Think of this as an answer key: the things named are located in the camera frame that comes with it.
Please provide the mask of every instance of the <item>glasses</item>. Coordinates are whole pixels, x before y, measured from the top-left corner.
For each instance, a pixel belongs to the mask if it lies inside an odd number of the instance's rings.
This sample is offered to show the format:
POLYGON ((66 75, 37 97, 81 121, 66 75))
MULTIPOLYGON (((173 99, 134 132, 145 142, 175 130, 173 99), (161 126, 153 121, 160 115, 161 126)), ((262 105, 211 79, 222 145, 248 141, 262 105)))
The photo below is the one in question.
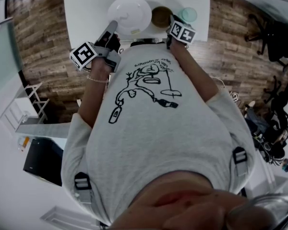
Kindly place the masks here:
POLYGON ((267 194, 231 210, 228 230, 288 230, 288 195, 267 194))

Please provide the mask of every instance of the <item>white table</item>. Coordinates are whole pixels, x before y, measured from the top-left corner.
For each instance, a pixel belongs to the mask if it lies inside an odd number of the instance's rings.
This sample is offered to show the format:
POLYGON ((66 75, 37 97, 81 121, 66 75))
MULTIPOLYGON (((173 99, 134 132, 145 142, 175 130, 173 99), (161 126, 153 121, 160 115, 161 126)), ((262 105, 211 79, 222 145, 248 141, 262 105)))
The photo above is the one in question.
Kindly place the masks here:
MULTIPOLYGON (((79 46, 83 41, 95 42, 108 26, 108 8, 115 0, 64 0, 65 14, 69 39, 72 48, 79 46)), ((174 14, 185 7, 192 7, 197 11, 197 20, 192 27, 197 31, 195 40, 207 41, 210 0, 146 0, 153 9, 157 6, 166 6, 174 14)), ((136 35, 120 35, 121 40, 136 38, 166 38, 164 30, 152 24, 143 32, 136 35)))

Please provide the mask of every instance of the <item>brown bowl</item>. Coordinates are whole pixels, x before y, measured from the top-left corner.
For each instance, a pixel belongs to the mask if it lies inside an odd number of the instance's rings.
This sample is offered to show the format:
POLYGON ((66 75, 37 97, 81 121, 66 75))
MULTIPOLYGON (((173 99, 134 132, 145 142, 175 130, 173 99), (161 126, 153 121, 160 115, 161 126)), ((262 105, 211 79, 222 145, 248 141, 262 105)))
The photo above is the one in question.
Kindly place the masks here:
POLYGON ((167 28, 170 26, 170 16, 173 12, 164 6, 159 6, 152 11, 152 23, 159 28, 167 28))

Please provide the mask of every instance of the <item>white cable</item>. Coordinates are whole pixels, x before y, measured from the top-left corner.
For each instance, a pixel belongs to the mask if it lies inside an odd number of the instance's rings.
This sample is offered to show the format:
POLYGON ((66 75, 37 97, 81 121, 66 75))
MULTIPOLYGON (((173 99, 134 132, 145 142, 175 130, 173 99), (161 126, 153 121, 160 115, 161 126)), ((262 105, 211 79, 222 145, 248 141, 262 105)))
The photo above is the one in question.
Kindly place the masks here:
MULTIPOLYGON (((212 77, 212 76, 210 76, 210 77, 211 77, 212 79, 218 79, 219 81, 221 81, 222 84, 223 84, 223 86, 224 86, 224 88, 226 88, 225 83, 224 83, 221 79, 216 78, 216 77, 212 77)), ((234 101, 235 103, 239 100, 239 94, 238 94, 237 92, 230 91, 229 94, 231 95, 231 97, 232 97, 232 99, 233 99, 233 101, 234 101)))

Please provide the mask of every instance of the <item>cartoon graphic print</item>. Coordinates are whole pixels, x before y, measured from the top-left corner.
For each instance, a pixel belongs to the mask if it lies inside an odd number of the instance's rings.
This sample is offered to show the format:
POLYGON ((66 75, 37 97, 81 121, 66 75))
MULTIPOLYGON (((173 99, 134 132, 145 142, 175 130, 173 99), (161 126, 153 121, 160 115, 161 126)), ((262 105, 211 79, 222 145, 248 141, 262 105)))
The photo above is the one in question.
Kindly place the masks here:
POLYGON ((139 80, 142 80, 146 84, 161 84, 160 78, 157 78, 156 75, 158 75, 161 72, 165 72, 168 79, 169 89, 162 90, 161 94, 172 96, 182 96, 182 94, 177 90, 172 90, 169 72, 173 72, 172 69, 168 68, 168 64, 170 64, 170 61, 168 59, 156 59, 151 60, 148 62, 145 62, 148 65, 138 68, 133 73, 127 73, 127 87, 125 87, 123 90, 121 90, 115 100, 116 108, 113 110, 109 123, 114 124, 117 122, 120 113, 122 112, 122 106, 124 105, 124 98, 129 96, 130 98, 136 97, 136 94, 138 91, 142 91, 146 94, 148 94, 152 101, 154 103, 158 103, 162 107, 171 107, 171 108, 177 108, 178 104, 175 102, 167 101, 164 99, 158 99, 155 97, 155 94, 147 87, 140 86, 139 80))

